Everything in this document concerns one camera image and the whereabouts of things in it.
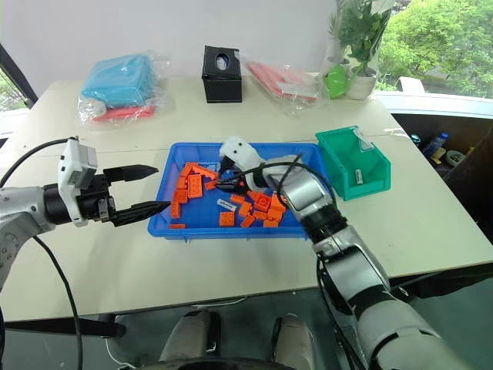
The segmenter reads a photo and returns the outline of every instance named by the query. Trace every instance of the silver robot arm segment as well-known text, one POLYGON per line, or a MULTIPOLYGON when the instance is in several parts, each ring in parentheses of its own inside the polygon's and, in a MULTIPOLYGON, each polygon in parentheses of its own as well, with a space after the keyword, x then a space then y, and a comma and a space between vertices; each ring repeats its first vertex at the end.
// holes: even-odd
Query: silver robot arm segment
MULTIPOLYGON (((220 155, 222 164, 242 171, 295 158, 264 160, 238 136, 225 141, 220 155)), ((246 175, 246 183, 252 190, 275 190, 288 168, 260 167, 246 175)), ((469 369, 410 305, 392 296, 385 270, 336 209, 319 179, 304 168, 293 167, 282 183, 281 194, 314 243, 314 252, 324 265, 324 289, 334 307, 355 315, 358 339, 371 368, 469 369)))
POLYGON ((58 183, 0 188, 0 290, 19 249, 35 235, 70 222, 77 227, 85 226, 88 220, 122 226, 145 220, 168 207, 169 202, 151 201, 116 210, 109 194, 112 182, 140 180, 156 173, 156 168, 123 166, 95 175, 96 168, 96 151, 80 145, 78 140, 68 139, 59 161, 58 183))

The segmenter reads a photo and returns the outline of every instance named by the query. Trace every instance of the floor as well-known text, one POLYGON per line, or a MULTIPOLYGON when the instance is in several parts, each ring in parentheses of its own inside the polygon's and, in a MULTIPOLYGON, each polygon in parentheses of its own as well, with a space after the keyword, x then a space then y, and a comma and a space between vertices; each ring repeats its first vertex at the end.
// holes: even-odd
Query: floor
MULTIPOLYGON (((493 279, 464 288, 445 297, 417 300, 413 306, 443 336, 445 341, 477 370, 493 363, 491 333, 493 279)), ((194 308, 172 308, 119 316, 127 334, 109 341, 112 353, 136 365, 154 362, 167 335, 182 315, 194 308)), ((338 370, 332 326, 317 290, 285 292, 247 298, 220 308, 211 308, 222 319, 225 357, 268 358, 270 336, 277 317, 287 312, 300 316, 314 335, 318 369, 338 370)), ((101 338, 84 338, 84 368, 116 369, 101 338)), ((75 368, 75 339, 64 335, 39 335, 8 331, 3 369, 75 368)))

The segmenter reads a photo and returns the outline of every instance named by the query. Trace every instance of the wire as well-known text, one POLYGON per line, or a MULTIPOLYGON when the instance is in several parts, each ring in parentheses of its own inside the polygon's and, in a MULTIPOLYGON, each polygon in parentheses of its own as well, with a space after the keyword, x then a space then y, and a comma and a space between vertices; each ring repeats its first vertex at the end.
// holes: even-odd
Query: wire
POLYGON ((3 350, 5 349, 5 322, 3 321, 3 313, 0 308, 0 369, 2 369, 3 350))
POLYGON ((282 196, 280 195, 280 191, 281 191, 281 187, 283 186, 283 183, 287 177, 287 175, 289 175, 289 173, 291 172, 291 170, 294 168, 294 165, 297 163, 298 160, 300 160, 301 156, 303 156, 303 153, 300 153, 296 156, 296 158, 294 158, 293 162, 290 164, 290 166, 287 168, 286 172, 284 173, 284 175, 280 178, 280 181, 279 183, 277 184, 277 199, 279 200, 279 202, 285 206, 286 208, 289 208, 286 204, 286 202, 283 200, 282 196))
POLYGON ((253 173, 253 172, 258 171, 258 170, 263 170, 264 168, 279 167, 279 166, 300 167, 300 168, 304 168, 305 170, 307 170, 308 172, 310 172, 311 174, 313 174, 320 181, 322 181, 322 183, 324 183, 325 187, 329 191, 330 196, 332 197, 332 202, 334 203, 334 207, 337 209, 337 201, 336 201, 336 197, 335 197, 334 191, 332 190, 332 186, 330 185, 329 181, 325 178, 325 176, 322 175, 320 172, 314 170, 310 166, 307 166, 304 163, 297 163, 296 162, 296 159, 293 162, 277 162, 277 163, 267 163, 267 164, 264 163, 264 164, 261 164, 261 165, 259 165, 257 167, 250 168, 249 170, 246 170, 246 171, 243 171, 243 172, 239 172, 239 173, 235 174, 234 176, 231 176, 231 177, 228 177, 225 180, 219 181, 219 183, 229 183, 230 181, 233 181, 235 179, 238 179, 240 177, 243 177, 243 176, 247 175, 248 173, 253 173))
POLYGON ((121 365, 121 366, 128 366, 129 368, 137 368, 135 367, 134 365, 132 364, 129 364, 128 362, 120 362, 118 361, 112 354, 111 354, 111 351, 109 350, 109 344, 108 344, 108 338, 105 339, 106 341, 106 351, 108 351, 108 355, 109 357, 114 361, 116 362, 118 365, 121 365))
POLYGON ((46 245, 43 240, 39 239, 39 237, 34 236, 33 239, 37 241, 38 244, 41 245, 41 247, 48 254, 50 260, 52 260, 52 263, 55 266, 55 269, 59 273, 60 278, 63 281, 63 284, 65 285, 65 290, 67 291, 67 295, 69 296, 70 308, 72 309, 72 314, 74 316, 75 336, 77 337, 77 369, 82 370, 83 350, 82 350, 82 334, 80 331, 80 320, 79 320, 79 314, 77 313, 77 307, 75 306, 74 296, 72 295, 72 290, 70 289, 69 281, 67 281, 65 274, 63 274, 62 268, 60 267, 58 261, 56 260, 53 252, 49 249, 48 245, 46 245))
POLYGON ((5 185, 5 183, 7 182, 8 178, 14 173, 15 170, 17 170, 17 168, 22 164, 22 162, 24 162, 25 160, 27 160, 32 154, 40 151, 41 149, 45 149, 46 147, 48 146, 52 146, 52 145, 57 145, 57 144, 63 144, 63 143, 66 143, 67 141, 69 141, 69 139, 74 139, 76 140, 75 137, 69 137, 67 139, 59 139, 59 140, 53 140, 53 141, 48 141, 47 143, 44 143, 44 144, 41 144, 41 145, 38 145, 36 148, 33 148, 31 150, 29 150, 26 154, 24 154, 23 156, 21 156, 13 165, 12 167, 10 167, 7 172, 5 173, 5 175, 3 175, 2 179, 0 180, 0 188, 3 188, 3 186, 5 185))
POLYGON ((354 361, 354 363, 360 370, 366 370, 366 367, 363 365, 363 362, 361 362, 360 356, 358 356, 358 354, 353 348, 353 345, 347 340, 346 335, 344 335, 344 333, 342 332, 339 323, 336 321, 336 318, 334 317, 334 313, 330 309, 329 302, 327 302, 327 298, 325 297, 324 287, 322 286, 322 277, 320 274, 323 265, 324 265, 323 261, 320 258, 318 258, 317 265, 315 267, 317 271, 317 282, 318 282, 318 287, 320 289, 320 295, 322 296, 322 300, 325 303, 325 308, 327 309, 327 313, 329 314, 330 319, 334 323, 334 330, 336 332, 336 335, 338 335, 338 338, 340 339, 343 345, 343 350, 346 353, 346 356, 348 352, 350 354, 350 356, 347 356, 347 360, 349 361, 350 367, 354 368, 352 365, 352 361, 354 361))
POLYGON ((231 306, 233 304, 238 304, 243 301, 245 301, 248 297, 243 297, 240 299, 236 299, 235 301, 231 302, 224 302, 224 303, 211 303, 211 304, 193 304, 192 307, 196 309, 201 309, 201 308, 210 308, 210 307, 222 307, 222 306, 231 306))
MULTIPOLYGON (((26 154, 21 156, 15 163, 7 170, 7 172, 4 174, 2 179, 0 180, 0 188, 3 188, 9 177, 14 173, 15 170, 18 169, 18 167, 25 161, 27 160, 30 156, 32 156, 34 153, 45 149, 48 146, 52 145, 57 145, 57 144, 63 144, 69 141, 70 139, 77 140, 76 137, 69 137, 66 139, 58 139, 58 140, 53 140, 53 141, 48 141, 47 143, 38 145, 37 147, 29 150, 26 154)), ((63 273, 62 268, 60 267, 60 264, 55 258, 55 255, 53 252, 49 249, 48 245, 45 244, 44 241, 42 241, 39 237, 34 236, 33 239, 41 245, 41 247, 45 250, 45 252, 48 254, 50 260, 52 261, 53 265, 55 266, 55 269, 59 273, 60 278, 63 281, 63 284, 65 285, 65 290, 67 291, 67 295, 69 297, 70 301, 70 308, 72 309, 72 314, 74 317, 74 327, 75 327, 75 336, 77 339, 77 369, 82 370, 82 363, 83 363, 83 348, 82 348, 82 333, 80 331, 80 320, 79 320, 79 314, 77 313, 77 307, 75 306, 75 300, 72 294, 72 290, 70 289, 70 284, 69 281, 67 280, 65 274, 63 273)), ((5 323, 3 320, 2 316, 2 310, 0 310, 0 359, 3 356, 3 349, 5 346, 5 323)))

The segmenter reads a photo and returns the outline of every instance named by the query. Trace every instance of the green plastic bin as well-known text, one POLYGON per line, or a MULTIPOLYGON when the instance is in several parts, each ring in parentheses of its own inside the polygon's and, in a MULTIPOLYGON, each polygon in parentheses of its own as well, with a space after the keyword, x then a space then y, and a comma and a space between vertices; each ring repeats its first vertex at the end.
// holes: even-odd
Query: green plastic bin
POLYGON ((353 132, 357 128, 351 126, 315 135, 322 148, 330 182, 344 200, 391 188, 390 161, 375 145, 373 149, 363 150, 360 139, 353 132), (355 171, 358 169, 362 184, 357 184, 355 171))

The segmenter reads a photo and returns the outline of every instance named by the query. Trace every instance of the small label tag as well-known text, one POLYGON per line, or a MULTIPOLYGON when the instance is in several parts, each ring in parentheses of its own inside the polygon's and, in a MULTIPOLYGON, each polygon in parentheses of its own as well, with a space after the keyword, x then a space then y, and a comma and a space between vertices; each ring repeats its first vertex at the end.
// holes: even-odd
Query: small label tag
POLYGON ((222 208, 226 208, 227 210, 230 210, 231 212, 234 212, 236 210, 236 206, 235 205, 232 205, 231 203, 226 202, 223 199, 218 199, 217 200, 217 205, 218 206, 221 206, 222 208))

